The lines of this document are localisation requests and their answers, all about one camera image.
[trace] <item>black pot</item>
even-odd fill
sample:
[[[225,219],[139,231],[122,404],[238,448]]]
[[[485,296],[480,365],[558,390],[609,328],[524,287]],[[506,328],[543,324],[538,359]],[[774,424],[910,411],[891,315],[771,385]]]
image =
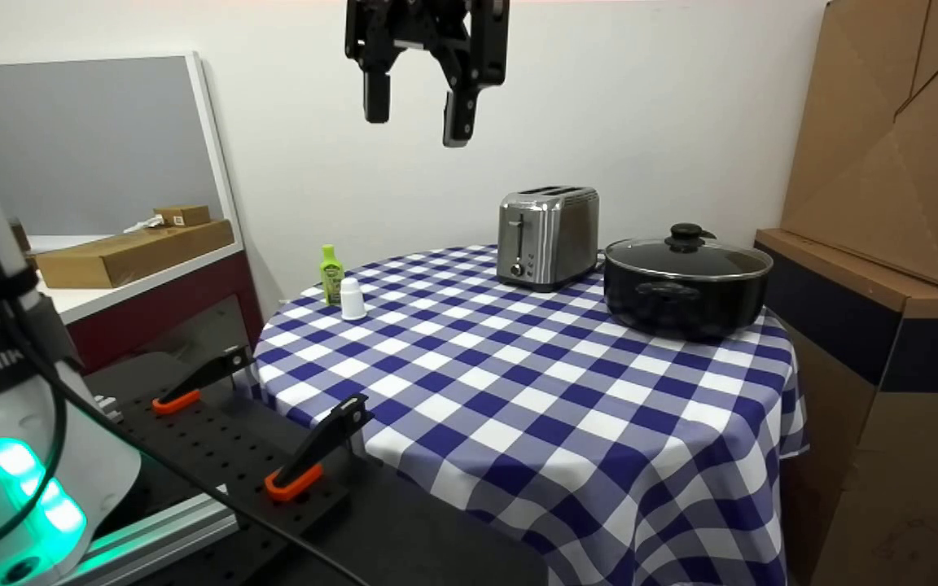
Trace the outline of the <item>black pot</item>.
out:
[[[675,226],[665,241],[607,248],[601,291],[611,319],[688,341],[719,341],[756,324],[771,257],[706,243],[699,226]]]

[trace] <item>toaster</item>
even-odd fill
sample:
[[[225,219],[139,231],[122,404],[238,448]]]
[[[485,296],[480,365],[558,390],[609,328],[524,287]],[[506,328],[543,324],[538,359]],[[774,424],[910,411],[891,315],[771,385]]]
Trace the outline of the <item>toaster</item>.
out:
[[[598,197],[583,187],[539,187],[503,200],[497,281],[558,291],[596,268]]]

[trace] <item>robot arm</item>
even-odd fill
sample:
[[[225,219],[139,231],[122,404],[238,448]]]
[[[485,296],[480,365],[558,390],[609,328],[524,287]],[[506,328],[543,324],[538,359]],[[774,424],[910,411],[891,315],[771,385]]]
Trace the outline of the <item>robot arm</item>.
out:
[[[344,57],[365,73],[365,118],[392,118],[392,65],[408,46],[433,53],[446,74],[442,142],[472,139],[477,99],[506,80],[509,0],[347,0]]]

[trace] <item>checkered tablecloth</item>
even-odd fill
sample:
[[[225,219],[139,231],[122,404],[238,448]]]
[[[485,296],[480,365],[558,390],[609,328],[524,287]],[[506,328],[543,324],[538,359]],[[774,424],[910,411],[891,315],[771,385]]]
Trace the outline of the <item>checkered tablecloth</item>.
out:
[[[363,324],[320,291],[268,324],[269,406],[311,424],[367,395],[365,448],[558,583],[788,583],[778,460],[805,448],[805,402],[769,313],[722,345],[648,340],[609,319],[598,274],[524,292],[485,243],[355,277]]]

